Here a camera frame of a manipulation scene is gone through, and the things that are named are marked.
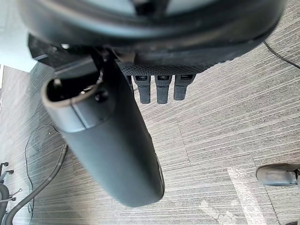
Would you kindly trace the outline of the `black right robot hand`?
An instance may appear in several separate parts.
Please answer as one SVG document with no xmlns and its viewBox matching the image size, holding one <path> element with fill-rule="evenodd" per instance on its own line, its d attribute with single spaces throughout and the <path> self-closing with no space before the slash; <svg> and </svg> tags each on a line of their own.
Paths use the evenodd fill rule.
<svg viewBox="0 0 300 225">
<path fill-rule="evenodd" d="M 83 167 L 118 202 L 159 201 L 164 178 L 134 98 L 183 100 L 195 76 L 256 48 L 283 0 L 19 0 L 32 58 L 54 69 L 43 105 Z"/>
</svg>

